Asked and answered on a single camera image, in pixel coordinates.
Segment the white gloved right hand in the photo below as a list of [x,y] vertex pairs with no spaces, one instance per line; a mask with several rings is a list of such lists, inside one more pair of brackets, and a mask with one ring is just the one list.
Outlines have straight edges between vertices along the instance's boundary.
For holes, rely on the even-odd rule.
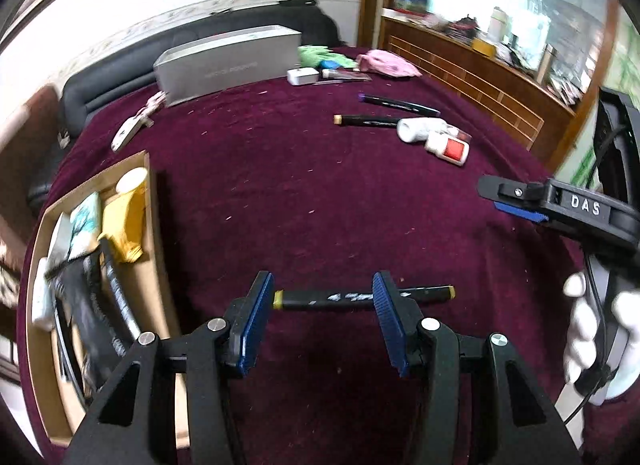
[[[586,300],[586,292],[584,271],[570,275],[563,285],[563,294],[574,299],[563,357],[567,384],[575,384],[582,371],[597,359],[599,321]],[[612,312],[618,324],[628,331],[628,343],[615,376],[606,386],[606,393],[596,393],[590,400],[593,405],[623,396],[639,378],[639,290],[620,292],[613,300]]]

